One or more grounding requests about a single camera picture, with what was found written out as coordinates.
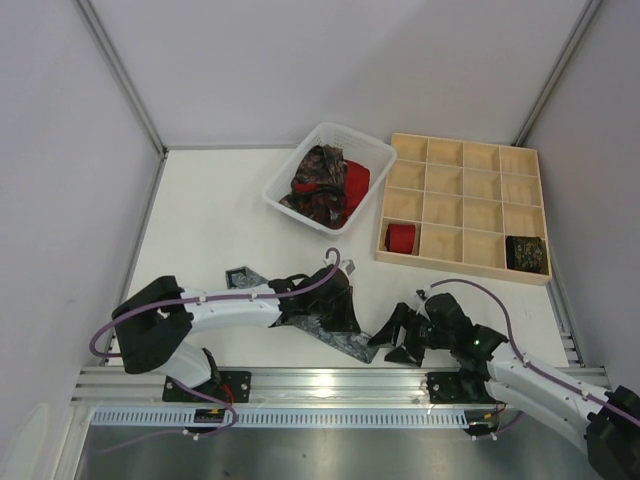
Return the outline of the blue-grey floral tie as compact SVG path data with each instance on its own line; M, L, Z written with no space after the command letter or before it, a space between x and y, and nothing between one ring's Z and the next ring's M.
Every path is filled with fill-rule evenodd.
M248 267L240 267L225 272L227 287L230 289L251 288L258 286L268 286L271 280L264 278ZM340 351L341 353L361 362L370 364L375 358L378 348L369 347L369 334L361 329L360 334L329 332L324 330L317 320L303 320L301 323L292 326L306 334L314 337L322 343Z

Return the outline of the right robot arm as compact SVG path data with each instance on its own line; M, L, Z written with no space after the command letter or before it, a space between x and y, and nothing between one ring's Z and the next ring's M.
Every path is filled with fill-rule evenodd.
M474 323L449 293L421 300L417 310L397 304L368 344L389 348L386 361L403 365L420 366L429 350L448 351L460 369L453 381L429 377L434 401L511 405L585 453L601 477L638 478L638 394L580 381L526 355L510 334Z

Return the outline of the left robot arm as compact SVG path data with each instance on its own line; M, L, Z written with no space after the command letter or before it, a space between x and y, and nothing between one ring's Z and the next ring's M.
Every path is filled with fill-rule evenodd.
M112 314L124 370L130 375L160 372L197 388L220 383L213 355L191 345L190 335L228 327L284 327L367 362L367 338L356 319L346 260L314 275L293 275L230 293L208 294L162 276Z

